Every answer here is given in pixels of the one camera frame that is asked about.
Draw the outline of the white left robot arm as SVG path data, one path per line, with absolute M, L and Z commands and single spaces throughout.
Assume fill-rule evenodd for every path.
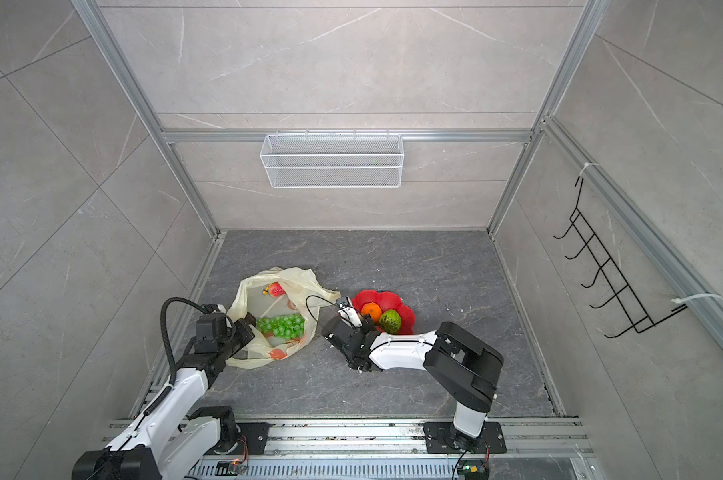
M 228 454 L 242 447 L 233 408 L 192 408 L 227 360 L 255 339 L 252 323 L 250 316 L 236 321 L 223 313 L 202 316 L 165 389 L 107 446 L 84 453 L 72 477 L 183 479 L 205 454 Z

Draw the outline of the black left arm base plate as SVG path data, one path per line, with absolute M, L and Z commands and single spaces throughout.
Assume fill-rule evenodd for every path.
M 245 454 L 263 455 L 269 439 L 271 425 L 267 422 L 238 423 L 237 427 L 229 432 L 224 429 L 218 444 L 207 451 L 208 455 L 235 455 L 244 457 Z

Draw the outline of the red flower-shaped plate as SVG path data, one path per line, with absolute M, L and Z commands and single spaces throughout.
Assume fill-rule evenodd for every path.
M 399 313 L 399 316 L 401 316 L 401 328 L 399 328 L 397 335 L 415 334 L 415 331 L 413 331 L 413 328 L 415 328 L 415 312 L 403 303 L 399 295 L 387 291 L 363 290 L 352 299 L 353 306 L 359 312 L 361 312 L 363 306 L 368 303 L 379 305 L 383 311 L 395 310 Z

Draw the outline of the cream plastic bag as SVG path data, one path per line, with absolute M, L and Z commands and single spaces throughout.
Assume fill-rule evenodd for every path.
M 286 294 L 273 298 L 263 294 L 264 288 L 279 282 Z M 233 320 L 248 314 L 258 319 L 300 314 L 305 318 L 305 334 L 300 339 L 285 341 L 251 327 L 255 338 L 243 351 L 227 360 L 229 366 L 253 370 L 272 362 L 285 360 L 304 349 L 316 336 L 320 310 L 335 304 L 341 297 L 336 290 L 323 288 L 311 269 L 274 267 L 241 281 L 236 298 L 228 310 Z

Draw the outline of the orange fake tangerine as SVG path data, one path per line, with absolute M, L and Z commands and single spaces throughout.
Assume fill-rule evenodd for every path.
M 379 318 L 383 315 L 383 309 L 381 309 L 379 304 L 369 302 L 361 308 L 361 315 L 369 317 L 369 319 L 373 320 L 373 323 L 377 323 L 379 322 Z

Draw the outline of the green fake pear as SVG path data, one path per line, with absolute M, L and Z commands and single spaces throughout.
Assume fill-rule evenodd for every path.
M 401 314 L 399 314 L 397 310 L 390 309 L 379 316 L 377 325 L 379 325 L 379 328 L 383 329 L 383 331 L 391 335 L 395 335 L 399 333 L 399 330 L 401 330 L 401 326 L 403 326 L 403 319 L 401 319 Z

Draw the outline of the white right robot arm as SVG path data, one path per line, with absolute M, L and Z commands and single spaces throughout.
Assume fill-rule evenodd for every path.
M 339 315 L 322 335 L 353 370 L 429 373 L 457 402 L 453 422 L 441 434 L 447 447 L 465 451 L 479 444 L 505 363 L 499 351 L 453 322 L 427 333 L 391 335 Z

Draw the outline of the red fake strawberry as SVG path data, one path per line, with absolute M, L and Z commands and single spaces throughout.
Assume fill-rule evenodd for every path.
M 264 288 L 263 294 L 273 298 L 278 298 L 284 296 L 286 292 L 279 282 L 273 282 Z

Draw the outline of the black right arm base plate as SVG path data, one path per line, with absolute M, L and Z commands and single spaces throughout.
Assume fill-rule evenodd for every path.
M 485 422 L 476 438 L 457 430 L 451 422 L 425 422 L 423 435 L 429 454 L 507 453 L 505 434 L 501 430 L 501 424 L 497 422 Z

